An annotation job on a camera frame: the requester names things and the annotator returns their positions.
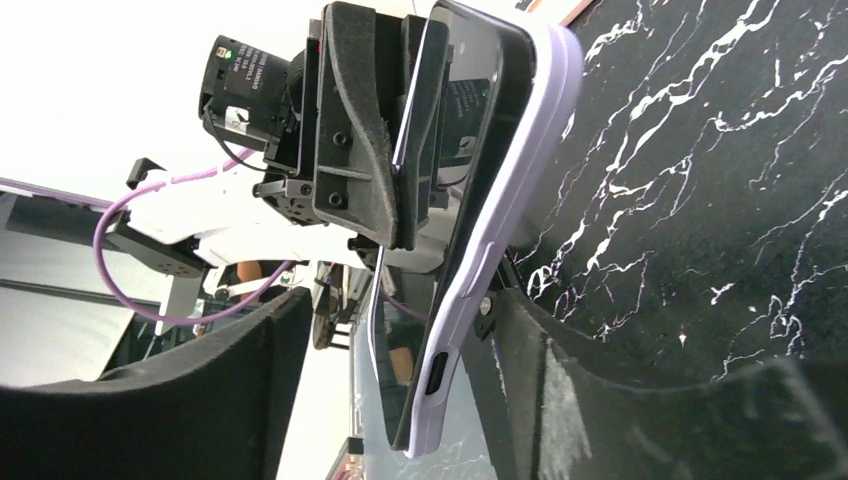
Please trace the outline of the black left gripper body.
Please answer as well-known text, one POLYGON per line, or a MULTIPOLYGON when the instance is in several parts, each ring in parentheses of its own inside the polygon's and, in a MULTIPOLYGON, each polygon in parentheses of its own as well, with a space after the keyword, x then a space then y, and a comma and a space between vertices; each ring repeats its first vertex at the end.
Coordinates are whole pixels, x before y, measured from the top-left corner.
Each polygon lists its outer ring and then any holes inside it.
POLYGON ((287 220, 302 226, 322 222, 313 208, 317 86, 321 44, 315 35, 286 60, 225 35, 209 53, 198 116, 234 159, 233 143, 262 155, 263 174, 253 187, 287 220))

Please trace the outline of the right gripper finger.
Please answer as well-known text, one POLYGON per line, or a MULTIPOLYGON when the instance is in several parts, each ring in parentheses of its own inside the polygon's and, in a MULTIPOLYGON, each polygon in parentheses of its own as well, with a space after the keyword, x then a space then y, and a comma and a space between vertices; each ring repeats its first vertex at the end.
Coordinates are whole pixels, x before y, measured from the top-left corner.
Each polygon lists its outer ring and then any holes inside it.
POLYGON ((676 379, 488 293, 465 345, 502 479, 843 479, 847 366, 778 358, 676 379))
POLYGON ((273 479, 312 331, 297 287, 104 374, 1 391, 5 479, 273 479))

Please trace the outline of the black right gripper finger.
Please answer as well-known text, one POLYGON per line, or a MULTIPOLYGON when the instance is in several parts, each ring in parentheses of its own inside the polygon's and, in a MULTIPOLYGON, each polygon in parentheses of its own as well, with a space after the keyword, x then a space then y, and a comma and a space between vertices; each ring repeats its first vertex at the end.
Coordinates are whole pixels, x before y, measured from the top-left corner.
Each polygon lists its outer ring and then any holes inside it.
POLYGON ((448 193, 439 185, 440 103, 449 63, 449 26, 430 19, 424 26, 411 76, 395 151, 399 185, 399 247, 413 250, 432 207, 445 209, 448 193))
POLYGON ((322 24, 313 206, 327 222, 398 248, 392 161, 408 86, 405 22, 336 1, 322 24))

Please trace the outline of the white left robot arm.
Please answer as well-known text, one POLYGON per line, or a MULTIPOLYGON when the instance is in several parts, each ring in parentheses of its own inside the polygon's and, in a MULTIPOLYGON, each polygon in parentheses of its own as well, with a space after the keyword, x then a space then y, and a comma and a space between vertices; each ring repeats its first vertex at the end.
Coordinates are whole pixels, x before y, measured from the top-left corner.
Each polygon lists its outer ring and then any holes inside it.
POLYGON ((390 162, 423 26, 337 1, 292 60, 218 37, 197 114, 224 163, 172 176, 139 160, 96 240, 195 281, 253 261, 372 268, 400 242, 390 162))

